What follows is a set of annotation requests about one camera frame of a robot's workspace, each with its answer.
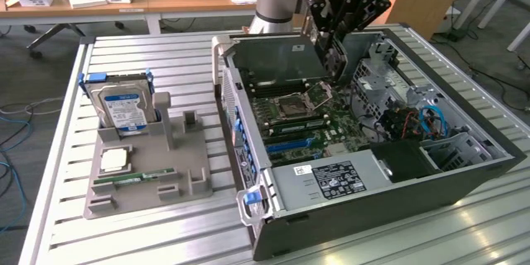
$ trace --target hard drive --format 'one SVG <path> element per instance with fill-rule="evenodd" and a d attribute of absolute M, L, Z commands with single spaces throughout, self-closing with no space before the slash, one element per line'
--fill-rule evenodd
<path fill-rule="evenodd" d="M 157 121 L 152 105 L 152 74 L 89 74 L 80 86 L 92 101 L 101 127 L 114 127 L 121 136 L 136 135 Z"/>

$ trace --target hard drive label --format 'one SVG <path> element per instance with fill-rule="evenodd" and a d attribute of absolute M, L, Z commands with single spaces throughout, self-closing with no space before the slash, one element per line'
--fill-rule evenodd
<path fill-rule="evenodd" d="M 365 191 L 363 181 L 349 161 L 313 168 L 312 175 L 328 200 Z"/>
<path fill-rule="evenodd" d="M 140 96 L 137 94 L 122 94 L 105 96 L 105 105 L 110 112 L 110 119 L 118 130 L 140 130 L 146 125 L 145 115 L 138 108 Z"/>

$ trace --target gray floor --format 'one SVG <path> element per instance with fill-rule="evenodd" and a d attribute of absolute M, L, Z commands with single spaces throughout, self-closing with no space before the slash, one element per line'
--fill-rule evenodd
<path fill-rule="evenodd" d="M 468 0 L 456 0 L 456 7 L 463 8 Z M 238 29 L 241 25 L 249 23 L 249 17 L 222 17 L 197 19 L 188 31 L 228 30 Z M 484 30 L 475 27 L 473 31 L 479 35 L 479 40 L 465 38 L 453 46 L 460 51 L 464 58 L 471 62 L 472 67 L 483 71 L 501 72 L 512 78 L 526 77 L 530 82 L 530 71 L 517 71 L 516 56 L 505 50 L 511 40 L 530 21 L 530 13 L 519 7 L 505 3 L 493 20 Z M 176 23 L 168 22 L 177 29 L 185 29 L 190 19 L 182 19 Z M 81 30 L 88 35 L 133 35 L 145 34 L 146 25 L 141 21 L 124 22 L 126 29 L 118 30 L 110 22 L 100 24 L 80 25 Z M 40 32 L 49 26 L 37 26 Z M 36 35 L 26 33 L 20 26 L 12 28 L 8 36 L 0 39 L 0 106 L 14 102 L 34 102 L 46 97 L 61 96 L 66 89 L 70 66 L 76 53 L 77 36 L 68 30 L 53 37 L 49 42 L 38 47 L 44 53 L 41 60 L 32 60 L 24 46 L 32 41 Z M 436 45 L 440 52 L 465 70 L 464 62 L 457 58 L 455 52 L 445 45 Z M 524 41 L 517 49 L 523 59 L 530 61 L 530 39 Z M 476 77 L 476 81 L 496 97 L 500 95 L 500 88 L 496 83 L 483 76 Z M 507 88 L 508 102 L 513 106 L 530 106 L 523 93 Z M 54 109 L 57 103 L 42 106 L 42 109 Z M 530 115 L 513 111 L 523 121 L 530 124 Z M 50 140 L 56 128 L 57 114 L 36 116 L 33 119 L 33 133 L 30 138 L 8 151 L 12 163 L 16 166 L 22 180 L 22 187 L 30 203 L 34 202 L 38 191 L 40 177 L 42 175 L 49 151 Z M 2 140 L 14 130 L 16 125 L 0 122 L 0 140 Z M 0 181 L 0 189 L 4 189 L 5 179 Z M 20 196 L 16 187 L 0 200 L 0 227 L 4 226 L 20 212 Z M 32 214 L 32 204 L 24 218 L 17 225 L 29 223 Z M 0 234 L 0 264 L 16 264 L 25 237 L 25 231 L 8 231 Z"/>

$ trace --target blue pcie slot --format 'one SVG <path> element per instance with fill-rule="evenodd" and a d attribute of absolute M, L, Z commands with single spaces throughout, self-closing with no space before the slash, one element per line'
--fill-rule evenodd
<path fill-rule="evenodd" d="M 284 151 L 295 148 L 303 148 L 303 147 L 309 147 L 311 142 L 313 138 L 307 138 L 305 140 L 300 141 L 293 141 L 277 145 L 269 145 L 267 146 L 267 152 L 277 152 L 277 151 Z"/>

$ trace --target red wire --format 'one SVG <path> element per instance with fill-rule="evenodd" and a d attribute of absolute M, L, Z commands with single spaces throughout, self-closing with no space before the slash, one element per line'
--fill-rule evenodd
<path fill-rule="evenodd" d="M 404 125 L 403 125 L 403 133 L 400 134 L 400 138 L 404 138 L 404 132 L 407 131 L 407 124 L 408 124 L 408 117 L 413 114 L 415 112 L 408 112 L 407 118 L 404 119 Z"/>

